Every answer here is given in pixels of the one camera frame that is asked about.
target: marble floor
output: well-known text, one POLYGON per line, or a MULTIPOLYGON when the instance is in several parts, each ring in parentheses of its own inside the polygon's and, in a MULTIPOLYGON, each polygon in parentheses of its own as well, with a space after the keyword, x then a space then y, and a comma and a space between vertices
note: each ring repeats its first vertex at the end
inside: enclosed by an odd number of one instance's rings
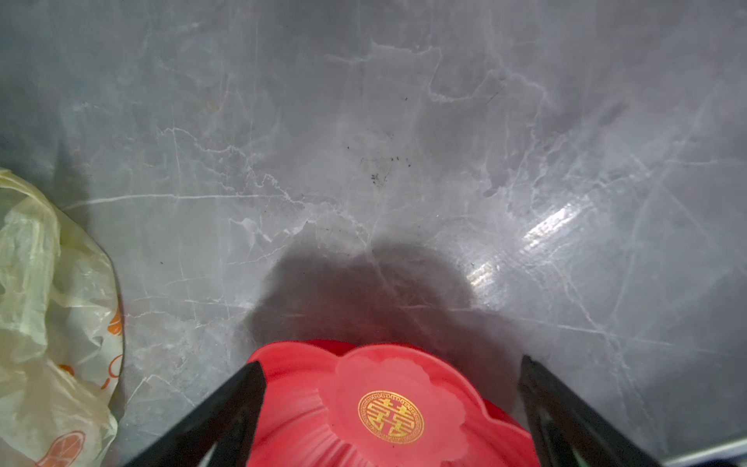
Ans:
POLYGON ((0 69, 0 165, 117 270, 107 466, 292 338, 747 430, 743 2, 7 0, 0 69))

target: orange slice print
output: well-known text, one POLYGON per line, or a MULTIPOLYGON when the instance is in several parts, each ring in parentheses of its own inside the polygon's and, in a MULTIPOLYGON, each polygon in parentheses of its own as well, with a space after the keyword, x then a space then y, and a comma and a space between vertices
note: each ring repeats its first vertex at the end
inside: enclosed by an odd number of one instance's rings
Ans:
POLYGON ((72 366, 59 364, 58 367, 62 368, 63 370, 70 373, 71 375, 75 376, 75 370, 72 369, 72 366))
POLYGON ((75 462, 75 458, 83 451, 86 433, 71 431, 52 442, 47 454, 37 462, 37 467, 68 467, 75 462))
POLYGON ((106 328, 110 333, 114 335, 122 335, 122 308, 119 307, 117 312, 114 313, 114 318, 109 322, 109 326, 106 328))
POLYGON ((106 379, 106 381, 104 382, 104 385, 101 386, 101 389, 106 389, 109 386, 109 382, 111 381, 111 378, 116 379, 116 378, 120 377, 120 372, 122 370, 122 367, 120 366, 120 370, 117 372, 117 374, 114 374, 114 373, 111 372, 111 366, 114 364, 114 362, 116 362, 117 360, 119 360, 121 358, 122 358, 122 354, 119 354, 119 355, 117 355, 117 356, 114 357, 114 360, 112 360, 111 362, 109 362, 109 378, 106 379))

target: plastic bag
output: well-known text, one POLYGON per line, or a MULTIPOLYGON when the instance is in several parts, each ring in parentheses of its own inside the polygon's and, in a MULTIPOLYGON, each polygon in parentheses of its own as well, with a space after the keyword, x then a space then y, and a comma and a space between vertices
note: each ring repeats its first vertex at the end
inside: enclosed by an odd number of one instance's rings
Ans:
POLYGON ((98 466, 122 322, 109 258, 35 187, 0 169, 0 459, 98 466))

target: gold double happiness symbol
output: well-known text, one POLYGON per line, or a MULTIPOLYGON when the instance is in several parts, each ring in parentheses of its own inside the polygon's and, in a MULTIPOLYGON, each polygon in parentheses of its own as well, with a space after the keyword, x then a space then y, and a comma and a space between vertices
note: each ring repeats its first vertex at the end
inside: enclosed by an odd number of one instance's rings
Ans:
POLYGON ((358 415, 374 435, 399 445, 416 441, 425 428, 415 404, 391 391, 372 391, 363 396, 358 403, 358 415))

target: red plastic basin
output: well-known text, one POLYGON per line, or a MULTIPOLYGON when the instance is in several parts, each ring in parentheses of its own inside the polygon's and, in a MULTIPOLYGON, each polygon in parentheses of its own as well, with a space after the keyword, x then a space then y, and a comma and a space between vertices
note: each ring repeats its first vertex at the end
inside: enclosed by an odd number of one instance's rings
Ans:
POLYGON ((530 434, 447 363, 398 344, 276 342, 248 467, 537 467, 530 434))

